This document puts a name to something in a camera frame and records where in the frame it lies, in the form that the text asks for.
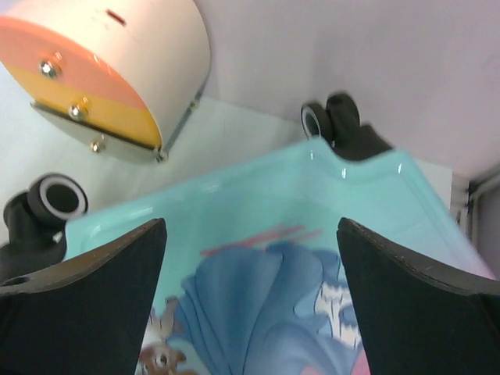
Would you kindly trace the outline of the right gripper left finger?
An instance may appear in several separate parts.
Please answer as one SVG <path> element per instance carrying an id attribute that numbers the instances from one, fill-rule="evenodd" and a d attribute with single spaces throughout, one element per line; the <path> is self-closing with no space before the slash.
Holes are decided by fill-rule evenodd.
<path id="1" fill-rule="evenodd" d="M 3 374 L 132 374 L 166 249 L 149 220 L 1 286 Z"/>

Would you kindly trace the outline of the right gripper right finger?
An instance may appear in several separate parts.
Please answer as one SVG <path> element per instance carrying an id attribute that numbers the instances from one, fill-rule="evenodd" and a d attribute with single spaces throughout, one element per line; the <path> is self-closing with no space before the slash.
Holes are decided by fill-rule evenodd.
<path id="1" fill-rule="evenodd" d="M 343 218 L 337 242 L 372 374 L 497 374 L 499 282 Z"/>

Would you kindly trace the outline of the pink and teal kids suitcase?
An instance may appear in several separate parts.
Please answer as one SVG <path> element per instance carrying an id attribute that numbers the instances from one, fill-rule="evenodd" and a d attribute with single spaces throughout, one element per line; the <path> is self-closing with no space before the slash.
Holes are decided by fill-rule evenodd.
<path id="1" fill-rule="evenodd" d="M 350 95 L 307 103 L 301 117 L 305 142 L 93 214 L 75 180 L 45 174 L 5 206 L 1 286 L 162 219 L 166 249 L 132 374 L 372 374 L 341 219 L 496 279 Z"/>

